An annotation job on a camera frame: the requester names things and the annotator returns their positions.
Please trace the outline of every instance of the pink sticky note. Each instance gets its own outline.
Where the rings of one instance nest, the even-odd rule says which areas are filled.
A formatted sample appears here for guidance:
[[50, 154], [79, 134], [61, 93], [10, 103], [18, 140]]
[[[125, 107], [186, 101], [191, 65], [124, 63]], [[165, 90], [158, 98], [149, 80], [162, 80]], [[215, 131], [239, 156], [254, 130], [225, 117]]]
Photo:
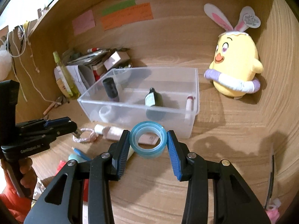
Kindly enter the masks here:
[[75, 18], [73, 21], [74, 35], [81, 34], [93, 27], [95, 27], [95, 20], [93, 17], [92, 10], [81, 14], [79, 17]]

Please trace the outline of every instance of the sticky note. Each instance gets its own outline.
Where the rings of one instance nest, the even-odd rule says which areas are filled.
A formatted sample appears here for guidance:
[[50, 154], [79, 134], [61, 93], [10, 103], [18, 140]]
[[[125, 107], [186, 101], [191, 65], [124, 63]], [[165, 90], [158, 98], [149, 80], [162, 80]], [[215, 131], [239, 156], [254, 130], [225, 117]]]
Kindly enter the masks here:
[[104, 30], [120, 27], [124, 24], [154, 19], [149, 3], [131, 6], [101, 18]]
[[95, 20], [93, 17], [92, 10], [88, 10], [87, 12], [81, 14], [79, 17], [75, 18], [72, 21], [74, 35], [81, 34], [93, 27], [95, 27]]
[[135, 6], [135, 5], [136, 5], [135, 0], [127, 0], [127, 1], [124, 1], [124, 2], [120, 2], [120, 3], [117, 3], [117, 4], [113, 5], [113, 6], [110, 6], [110, 7], [106, 8], [106, 9], [104, 9], [102, 11], [102, 16], [106, 16], [106, 15], [108, 15], [110, 13], [114, 13], [114, 12], [116, 12], [118, 10], [125, 9], [127, 7], [131, 7], [131, 6]]

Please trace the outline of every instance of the orange sticky note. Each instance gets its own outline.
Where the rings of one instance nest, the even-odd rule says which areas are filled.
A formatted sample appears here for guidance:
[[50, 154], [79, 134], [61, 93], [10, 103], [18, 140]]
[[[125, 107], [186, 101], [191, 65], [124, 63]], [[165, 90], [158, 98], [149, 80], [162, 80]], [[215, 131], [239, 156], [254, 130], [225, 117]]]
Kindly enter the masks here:
[[124, 24], [154, 19], [149, 3], [127, 7], [101, 18], [104, 30], [120, 27]]

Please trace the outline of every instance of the small box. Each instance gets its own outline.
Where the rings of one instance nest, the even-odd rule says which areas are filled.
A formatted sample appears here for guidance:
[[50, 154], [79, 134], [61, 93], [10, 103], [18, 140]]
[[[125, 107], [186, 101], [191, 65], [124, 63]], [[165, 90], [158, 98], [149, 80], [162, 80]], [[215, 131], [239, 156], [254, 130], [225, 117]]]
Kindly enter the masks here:
[[111, 68], [116, 67], [118, 64], [128, 61], [129, 59], [130, 57], [128, 56], [127, 52], [116, 51], [104, 62], [104, 66], [108, 71]]

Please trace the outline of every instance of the clear plastic container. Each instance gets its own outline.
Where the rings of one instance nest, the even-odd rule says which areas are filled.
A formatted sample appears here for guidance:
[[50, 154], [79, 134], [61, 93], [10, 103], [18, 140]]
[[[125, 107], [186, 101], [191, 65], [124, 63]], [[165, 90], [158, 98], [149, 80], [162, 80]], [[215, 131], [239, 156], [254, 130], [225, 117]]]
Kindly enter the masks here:
[[[114, 79], [119, 102], [111, 102], [104, 89], [102, 82], [108, 77]], [[145, 97], [151, 87], [162, 95], [164, 107], [145, 106]], [[194, 98], [191, 111], [186, 111], [188, 96]], [[186, 67], [113, 69], [90, 87], [78, 102], [91, 121], [111, 123], [129, 130], [142, 121], [152, 120], [147, 117], [150, 110], [154, 118], [157, 114], [163, 115], [156, 122], [166, 130], [174, 130], [178, 137], [189, 138], [199, 112], [198, 71]]]

